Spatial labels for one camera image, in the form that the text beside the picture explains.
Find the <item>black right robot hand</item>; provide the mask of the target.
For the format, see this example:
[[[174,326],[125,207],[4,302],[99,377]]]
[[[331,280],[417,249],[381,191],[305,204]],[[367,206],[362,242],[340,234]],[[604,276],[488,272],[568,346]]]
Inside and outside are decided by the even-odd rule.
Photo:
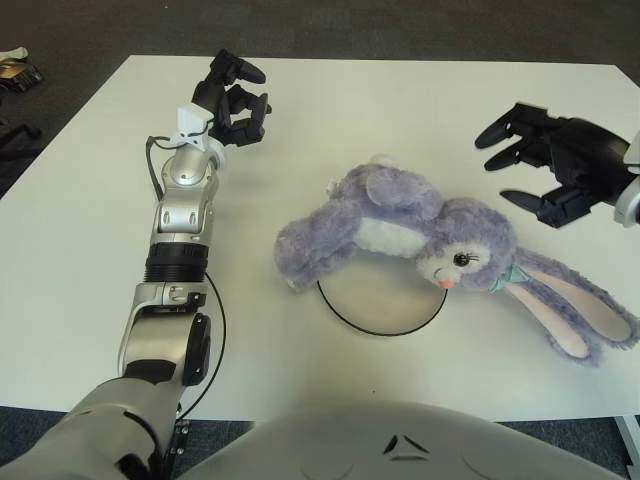
[[[625,226],[639,222],[639,162],[631,160],[633,145],[609,130],[577,117],[552,117],[545,108],[515,104],[475,139],[484,149],[517,136],[519,140],[487,160],[497,171],[518,163],[547,167],[559,187],[537,196],[518,190],[500,195],[534,214],[538,221],[560,228],[605,203]]]

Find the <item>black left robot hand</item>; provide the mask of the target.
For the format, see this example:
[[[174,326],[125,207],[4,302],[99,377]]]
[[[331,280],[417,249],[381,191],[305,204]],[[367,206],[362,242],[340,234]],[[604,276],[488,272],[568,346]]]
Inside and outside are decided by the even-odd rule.
[[[208,134],[224,146],[261,142],[265,117],[272,112],[266,93],[257,96],[237,81],[265,84],[266,75],[249,61],[221,49],[192,96],[194,104],[214,115]]]

